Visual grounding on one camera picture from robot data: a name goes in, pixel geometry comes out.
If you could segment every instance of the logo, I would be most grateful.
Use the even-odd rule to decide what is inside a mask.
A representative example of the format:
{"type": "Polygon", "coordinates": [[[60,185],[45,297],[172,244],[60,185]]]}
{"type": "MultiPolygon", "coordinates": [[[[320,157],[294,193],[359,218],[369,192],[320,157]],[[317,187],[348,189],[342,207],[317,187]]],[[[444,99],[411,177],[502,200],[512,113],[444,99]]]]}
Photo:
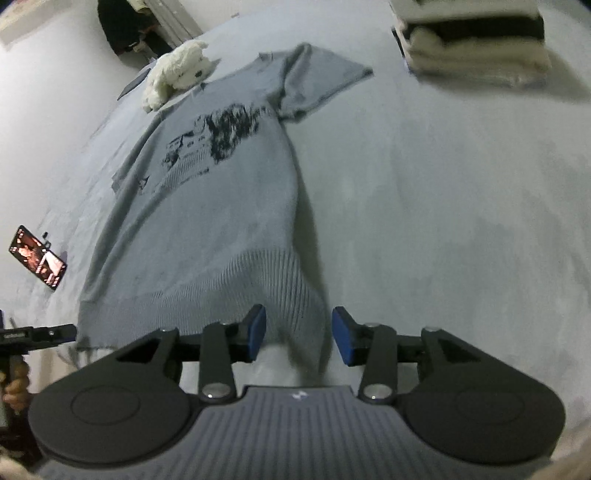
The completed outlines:
{"type": "Polygon", "coordinates": [[[304,392],[303,390],[300,390],[298,393],[292,393],[291,396],[294,400],[297,400],[297,401],[302,401],[302,400],[305,400],[309,397],[309,395],[306,392],[304,392]]]}

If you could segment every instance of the plush dog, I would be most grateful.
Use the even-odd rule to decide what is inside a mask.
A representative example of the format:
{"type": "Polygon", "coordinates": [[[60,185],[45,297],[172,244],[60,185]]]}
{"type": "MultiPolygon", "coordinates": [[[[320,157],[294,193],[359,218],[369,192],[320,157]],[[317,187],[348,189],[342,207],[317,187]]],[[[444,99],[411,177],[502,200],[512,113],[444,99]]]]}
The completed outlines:
{"type": "Polygon", "coordinates": [[[204,81],[215,68],[203,49],[201,40],[189,40],[172,52],[162,55],[150,71],[142,96],[142,108],[160,109],[178,90],[187,90],[204,81]]]}

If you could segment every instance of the mattress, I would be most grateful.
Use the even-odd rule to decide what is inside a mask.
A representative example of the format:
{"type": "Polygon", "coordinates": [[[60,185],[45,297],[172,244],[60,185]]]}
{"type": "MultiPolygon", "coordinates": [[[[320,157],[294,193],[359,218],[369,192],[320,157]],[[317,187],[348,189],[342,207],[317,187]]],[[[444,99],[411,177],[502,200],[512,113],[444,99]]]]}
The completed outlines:
{"type": "MultiPolygon", "coordinates": [[[[285,124],[306,276],[327,309],[344,305],[406,335],[439,326],[541,380],[572,430],[591,419],[591,12],[577,0],[540,10],[553,70],[525,90],[410,75],[380,0],[284,1],[202,39],[221,60],[212,79],[302,41],[373,67],[373,79],[285,124]]],[[[70,268],[55,294],[33,278],[15,286],[20,325],[76,321],[111,175],[147,121],[135,116],[140,90],[102,127],[117,139],[108,158],[77,166],[40,225],[70,268]]],[[[356,388],[360,369],[336,349],[327,357],[322,382],[356,388]]],[[[186,368],[185,389],[197,371],[186,368]]],[[[235,374],[239,386],[318,381],[280,346],[235,374]]]]}

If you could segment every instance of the folded towel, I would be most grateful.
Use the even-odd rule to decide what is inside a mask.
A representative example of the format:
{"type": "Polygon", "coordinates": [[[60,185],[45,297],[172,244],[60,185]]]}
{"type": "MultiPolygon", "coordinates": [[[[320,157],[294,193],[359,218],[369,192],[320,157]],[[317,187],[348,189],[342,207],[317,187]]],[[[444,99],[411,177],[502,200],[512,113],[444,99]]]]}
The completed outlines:
{"type": "Polygon", "coordinates": [[[408,67],[526,85],[551,68],[544,21],[530,0],[391,0],[393,33],[408,67]]]}

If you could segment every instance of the metal bolt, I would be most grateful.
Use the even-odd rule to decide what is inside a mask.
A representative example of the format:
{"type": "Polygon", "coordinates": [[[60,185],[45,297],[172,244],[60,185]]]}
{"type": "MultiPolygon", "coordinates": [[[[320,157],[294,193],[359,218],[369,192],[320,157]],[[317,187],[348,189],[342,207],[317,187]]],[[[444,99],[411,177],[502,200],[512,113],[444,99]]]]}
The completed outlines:
{"type": "Polygon", "coordinates": [[[205,385],[201,392],[207,398],[219,400],[220,398],[227,397],[232,392],[232,389],[225,383],[210,383],[205,385]]]}
{"type": "Polygon", "coordinates": [[[385,400],[392,396],[393,393],[394,392],[389,386],[381,383],[374,383],[363,389],[365,397],[370,398],[371,400],[385,400]]]}

